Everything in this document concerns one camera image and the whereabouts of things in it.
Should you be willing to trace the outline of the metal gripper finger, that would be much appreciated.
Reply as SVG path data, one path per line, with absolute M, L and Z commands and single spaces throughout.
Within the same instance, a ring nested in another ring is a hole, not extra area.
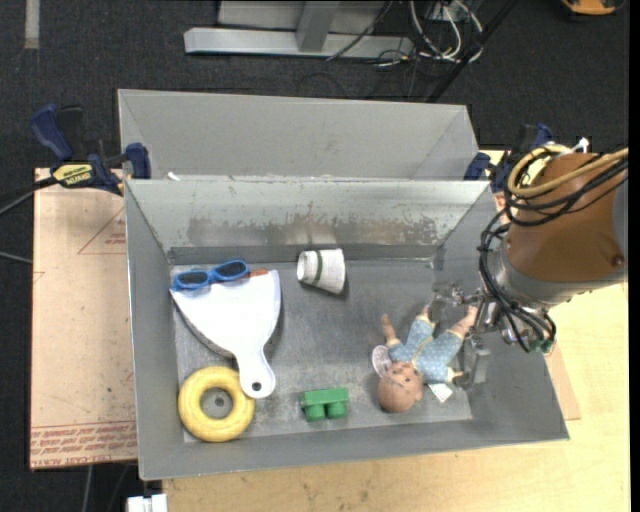
M 467 306 L 479 300 L 480 289 L 465 290 L 457 283 L 436 283 L 432 287 L 430 307 Z
M 457 377 L 455 386 L 468 390 L 487 380 L 491 352 L 479 338 L 468 337 L 462 346 L 461 363 L 463 375 Z

